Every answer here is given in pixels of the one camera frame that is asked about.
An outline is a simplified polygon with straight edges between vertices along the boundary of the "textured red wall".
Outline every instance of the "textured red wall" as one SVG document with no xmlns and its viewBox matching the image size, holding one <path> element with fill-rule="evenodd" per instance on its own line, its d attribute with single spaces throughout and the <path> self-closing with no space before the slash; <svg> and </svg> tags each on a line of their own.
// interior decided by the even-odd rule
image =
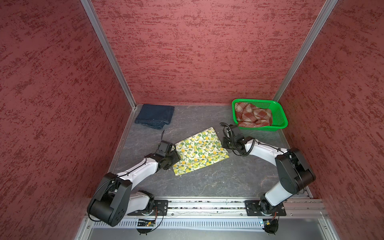
<svg viewBox="0 0 384 240">
<path fill-rule="evenodd" d="M 78 0 L 0 2 L 0 239 L 73 239 L 130 106 Z"/>
<path fill-rule="evenodd" d="M 339 0 L 281 104 L 342 239 L 384 239 L 384 2 Z"/>
<path fill-rule="evenodd" d="M 272 99 L 324 0 L 94 0 L 138 103 Z"/>
</svg>

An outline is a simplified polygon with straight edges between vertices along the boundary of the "green basket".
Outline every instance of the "green basket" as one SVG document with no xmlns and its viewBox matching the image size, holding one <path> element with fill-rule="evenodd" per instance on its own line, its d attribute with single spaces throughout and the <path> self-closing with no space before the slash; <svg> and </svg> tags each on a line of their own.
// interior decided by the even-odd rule
<svg viewBox="0 0 384 240">
<path fill-rule="evenodd" d="M 258 108 L 271 109 L 272 111 L 272 125 L 265 127 L 239 127 L 241 129 L 254 129 L 261 131 L 277 131 L 278 129 L 283 129 L 288 126 L 288 120 L 285 116 L 283 107 L 280 103 L 272 100 L 259 100 L 259 99 L 235 99 L 232 101 L 232 112 L 233 112 L 233 121 L 238 125 L 236 114 L 235 114 L 235 103 L 252 103 Z"/>
</svg>

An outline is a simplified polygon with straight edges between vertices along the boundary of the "folded blue jeans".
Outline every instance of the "folded blue jeans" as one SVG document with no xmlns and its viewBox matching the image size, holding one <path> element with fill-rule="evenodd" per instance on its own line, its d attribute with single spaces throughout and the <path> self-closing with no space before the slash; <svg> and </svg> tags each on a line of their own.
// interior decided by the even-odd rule
<svg viewBox="0 0 384 240">
<path fill-rule="evenodd" d="M 170 124 L 174 109 L 173 106 L 144 104 L 135 123 L 160 130 Z"/>
</svg>

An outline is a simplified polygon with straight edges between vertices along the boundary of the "red plaid fabric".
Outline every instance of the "red plaid fabric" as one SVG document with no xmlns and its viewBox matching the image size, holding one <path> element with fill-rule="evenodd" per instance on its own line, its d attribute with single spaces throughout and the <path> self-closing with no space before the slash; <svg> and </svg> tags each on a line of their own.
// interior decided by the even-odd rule
<svg viewBox="0 0 384 240">
<path fill-rule="evenodd" d="M 272 125 L 271 110 L 258 108 L 250 103 L 235 103 L 235 114 L 239 127 L 264 127 Z"/>
</svg>

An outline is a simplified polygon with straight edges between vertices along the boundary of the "lemon pattern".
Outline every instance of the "lemon pattern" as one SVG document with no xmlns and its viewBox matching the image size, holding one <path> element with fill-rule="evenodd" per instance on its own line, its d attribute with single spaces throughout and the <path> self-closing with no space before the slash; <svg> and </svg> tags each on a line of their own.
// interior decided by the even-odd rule
<svg viewBox="0 0 384 240">
<path fill-rule="evenodd" d="M 213 127 L 176 143 L 176 150 L 181 157 L 181 161 L 173 165 L 176 176 L 229 158 Z"/>
</svg>

